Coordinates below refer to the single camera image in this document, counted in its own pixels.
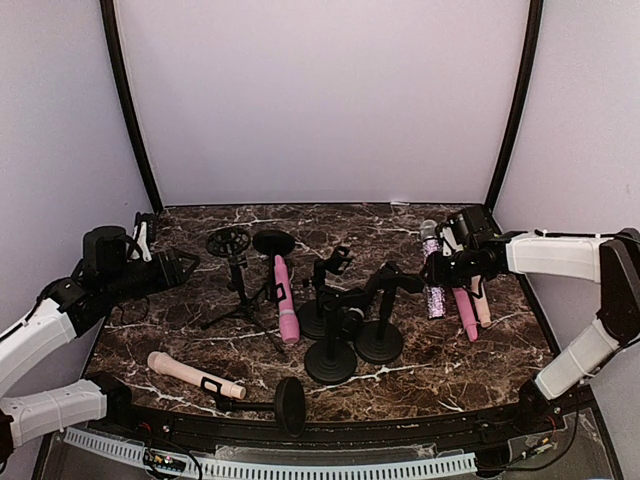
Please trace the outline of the large pink microphone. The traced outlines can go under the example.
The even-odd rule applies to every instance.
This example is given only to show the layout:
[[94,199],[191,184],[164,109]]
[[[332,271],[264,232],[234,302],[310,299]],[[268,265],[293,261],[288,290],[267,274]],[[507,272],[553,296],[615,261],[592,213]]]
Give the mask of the large pink microphone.
[[474,343],[478,339],[477,320],[469,295],[462,288],[453,288],[452,292],[467,338]]

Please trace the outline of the purple glitter microphone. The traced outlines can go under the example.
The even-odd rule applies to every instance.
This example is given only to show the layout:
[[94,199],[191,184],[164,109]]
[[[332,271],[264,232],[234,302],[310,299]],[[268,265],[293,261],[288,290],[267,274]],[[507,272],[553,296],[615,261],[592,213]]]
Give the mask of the purple glitter microphone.
[[[433,219],[426,219],[420,225],[420,237],[424,259],[440,250],[439,238],[436,234],[438,223]],[[430,319],[443,318],[445,316],[445,293],[439,286],[426,285],[427,311]]]

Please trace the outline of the beige microphone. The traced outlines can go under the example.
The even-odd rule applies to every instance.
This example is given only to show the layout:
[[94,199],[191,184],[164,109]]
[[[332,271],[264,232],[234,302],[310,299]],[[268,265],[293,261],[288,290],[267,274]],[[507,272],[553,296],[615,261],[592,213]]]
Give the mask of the beige microphone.
[[481,298],[474,297],[474,307],[477,319],[483,328],[489,328],[492,324],[491,312],[487,297],[483,295]]
[[211,393],[237,400],[243,400],[246,396],[244,386],[186,365],[164,352],[151,352],[147,357],[147,365],[157,374],[172,376]]

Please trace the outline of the black stand holding small pink microphone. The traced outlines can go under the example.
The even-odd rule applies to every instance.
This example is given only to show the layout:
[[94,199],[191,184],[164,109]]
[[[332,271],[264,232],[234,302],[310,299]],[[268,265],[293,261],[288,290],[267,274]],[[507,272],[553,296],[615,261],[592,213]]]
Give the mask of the black stand holding small pink microphone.
[[258,231],[252,240],[254,249],[268,258],[267,300],[276,303],[275,256],[287,256],[295,248],[295,238],[281,230]]

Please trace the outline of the black stand with black microphone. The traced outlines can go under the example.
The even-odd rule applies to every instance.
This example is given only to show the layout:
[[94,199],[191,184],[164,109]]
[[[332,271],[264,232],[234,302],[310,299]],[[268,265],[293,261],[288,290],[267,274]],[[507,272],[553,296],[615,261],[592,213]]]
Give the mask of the black stand with black microphone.
[[354,349],[365,362],[386,365],[400,356],[404,346],[402,333],[390,323],[397,290],[419,294],[425,283],[419,274],[406,273],[393,261],[386,262],[378,270],[377,278],[376,289],[382,291],[379,319],[363,325],[354,341]]

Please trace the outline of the black microphone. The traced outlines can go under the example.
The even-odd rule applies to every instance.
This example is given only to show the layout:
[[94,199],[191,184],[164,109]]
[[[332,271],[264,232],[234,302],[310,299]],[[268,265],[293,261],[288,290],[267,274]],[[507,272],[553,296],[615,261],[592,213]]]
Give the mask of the black microphone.
[[371,295],[363,288],[348,290],[341,307],[340,337],[347,341],[355,339],[356,334],[364,323]]

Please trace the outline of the small pink microphone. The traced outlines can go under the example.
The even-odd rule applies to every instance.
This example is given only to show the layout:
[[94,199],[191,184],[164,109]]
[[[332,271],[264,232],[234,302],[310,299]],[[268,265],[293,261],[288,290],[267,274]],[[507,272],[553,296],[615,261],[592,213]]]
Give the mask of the small pink microphone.
[[274,257],[276,303],[279,312],[279,332],[285,344],[295,344],[300,340],[299,321],[296,316],[289,272],[281,255]]

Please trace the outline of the black stand holding beige microphone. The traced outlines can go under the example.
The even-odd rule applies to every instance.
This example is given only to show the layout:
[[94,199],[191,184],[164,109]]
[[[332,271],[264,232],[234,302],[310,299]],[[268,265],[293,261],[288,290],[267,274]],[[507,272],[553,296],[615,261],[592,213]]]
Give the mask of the black stand holding beige microphone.
[[296,310],[302,336],[311,340],[320,340],[325,337],[324,306],[331,296],[338,293],[337,289],[326,285],[326,274],[342,275],[353,260],[349,252],[348,247],[339,245],[334,248],[329,257],[314,261],[312,276],[306,284],[311,283],[313,286],[315,298],[304,302]]

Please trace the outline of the black round-base desk stand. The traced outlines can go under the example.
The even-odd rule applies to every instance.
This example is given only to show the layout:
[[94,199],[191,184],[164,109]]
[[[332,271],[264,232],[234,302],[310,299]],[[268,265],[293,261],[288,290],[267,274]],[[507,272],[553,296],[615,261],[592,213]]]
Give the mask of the black round-base desk stand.
[[306,351],[304,367],[308,376],[323,385],[338,385],[350,379],[356,371],[354,350],[340,335],[340,311],[348,290],[330,297],[324,306],[325,337]]

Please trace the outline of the black front stand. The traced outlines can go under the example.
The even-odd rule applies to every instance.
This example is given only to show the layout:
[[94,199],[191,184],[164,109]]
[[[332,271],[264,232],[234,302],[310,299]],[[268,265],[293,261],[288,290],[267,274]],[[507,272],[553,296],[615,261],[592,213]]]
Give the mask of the black front stand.
[[220,382],[203,378],[200,388],[214,399],[216,409],[223,412],[255,411],[271,412],[279,430],[292,438],[298,438],[306,426],[306,399],[302,383],[297,377],[285,377],[279,381],[272,402],[246,402],[221,394]]

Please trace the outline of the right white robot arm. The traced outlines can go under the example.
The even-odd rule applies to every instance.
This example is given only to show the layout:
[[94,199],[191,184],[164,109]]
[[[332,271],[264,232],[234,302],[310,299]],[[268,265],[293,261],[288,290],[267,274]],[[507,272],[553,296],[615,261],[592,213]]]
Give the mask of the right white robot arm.
[[471,206],[443,221],[426,220],[420,230],[435,243],[423,268],[430,286],[480,297],[485,282],[514,275],[575,280],[599,290],[599,307],[592,320],[523,389],[528,397],[510,413],[510,424],[517,432],[534,432],[549,416],[547,402],[638,343],[638,229],[500,232],[481,207]]

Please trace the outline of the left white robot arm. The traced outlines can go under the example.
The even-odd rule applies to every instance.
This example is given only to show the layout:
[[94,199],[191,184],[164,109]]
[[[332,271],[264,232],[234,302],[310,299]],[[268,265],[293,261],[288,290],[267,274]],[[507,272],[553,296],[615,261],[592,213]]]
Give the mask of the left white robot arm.
[[83,256],[69,277],[51,282],[34,307],[1,335],[1,458],[34,438],[100,420],[120,436],[141,427],[131,391],[109,374],[26,397],[6,393],[40,361],[82,337],[123,302],[183,285],[200,259],[175,248],[150,253],[143,237],[120,226],[83,237]]

